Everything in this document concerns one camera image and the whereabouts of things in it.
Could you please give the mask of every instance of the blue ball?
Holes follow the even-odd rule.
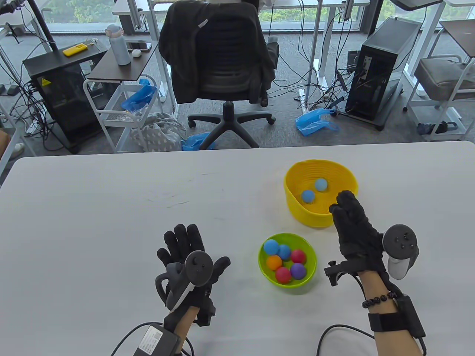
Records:
[[[304,190],[302,192],[302,200],[307,204],[313,203],[315,200],[315,193],[311,190]]]
[[[317,189],[319,192],[324,192],[328,188],[328,182],[326,179],[323,178],[318,178],[315,181],[315,189]]]
[[[279,246],[279,253],[277,255],[282,259],[282,261],[288,261],[290,260],[291,253],[292,250],[290,249],[290,247],[282,244]]]
[[[269,256],[273,256],[279,253],[279,244],[276,240],[267,240],[264,243],[264,252],[267,253]]]

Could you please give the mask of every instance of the black glove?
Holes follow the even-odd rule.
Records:
[[[165,267],[169,263],[180,262],[184,263],[187,256],[193,251],[205,251],[200,232],[195,224],[189,225],[185,228],[180,224],[175,226],[173,231],[167,231],[163,238],[167,244],[168,251],[161,248],[157,251],[158,258],[163,262]],[[211,316],[214,315],[214,306],[209,298],[211,294],[211,287],[218,281],[220,275],[231,264],[229,257],[219,258],[213,265],[213,273],[207,284],[202,287],[195,287],[185,297],[175,311],[179,314],[186,312],[190,306],[200,308],[198,314],[199,325],[209,325]],[[170,288],[167,285],[165,293],[168,296]]]
[[[337,204],[332,204],[329,210],[338,231],[340,252],[347,260],[365,258],[368,270],[384,273],[383,235],[370,224],[352,192],[341,192],[336,201]]]

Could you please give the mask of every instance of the window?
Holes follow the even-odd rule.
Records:
[[[351,14],[351,28],[360,28],[360,19],[363,9],[361,7],[354,7]],[[305,22],[304,30],[313,31],[315,25],[315,16],[317,14],[316,8],[305,9]],[[328,8],[322,9],[322,15],[320,17],[320,30],[325,28],[325,20],[327,18]],[[275,9],[272,14],[271,10],[262,10],[259,13],[259,19],[261,20],[262,30],[266,32],[270,26],[270,19],[272,16],[272,30],[291,30],[299,31],[302,21],[302,12],[300,9]],[[338,23],[339,16],[337,15],[334,20],[333,30],[341,29],[342,24]]]
[[[44,11],[51,31],[103,31],[118,22],[111,8],[114,0],[51,0]]]
[[[432,11],[437,9],[438,5],[433,5],[427,8],[427,17]],[[469,13],[473,10],[472,7],[458,7],[453,8],[446,5],[442,12],[442,20],[460,20],[466,19]],[[414,11],[404,11],[394,5],[390,0],[384,0],[381,7],[380,16],[378,18],[378,26],[384,22],[388,17],[398,16],[404,19],[413,21],[422,21],[424,19],[425,9],[418,9]]]

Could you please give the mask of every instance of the forearm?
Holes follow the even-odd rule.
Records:
[[[181,343],[178,346],[175,353],[179,353],[183,348],[183,344],[185,342],[186,336],[188,335],[188,331],[190,330],[191,325],[193,324],[198,312],[200,311],[197,307],[190,307],[186,314],[181,318],[180,322],[178,323],[177,327],[175,328],[175,334],[181,338]]]
[[[388,289],[377,272],[360,272],[359,276],[366,299],[388,293]],[[370,313],[378,314],[389,314],[398,311],[393,300],[373,305],[368,310]],[[374,338],[379,356],[420,356],[422,354],[416,341],[407,330],[375,332]]]

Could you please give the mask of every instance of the yellow basket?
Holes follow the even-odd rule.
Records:
[[[324,178],[328,188],[324,192],[315,189],[315,181]],[[353,173],[341,164],[310,159],[295,163],[284,179],[287,205],[295,219],[310,227],[329,227],[333,224],[332,214],[328,211],[331,204],[336,203],[338,193],[349,190],[358,193],[358,182]],[[311,190],[315,193],[312,204],[304,203],[302,192]]]

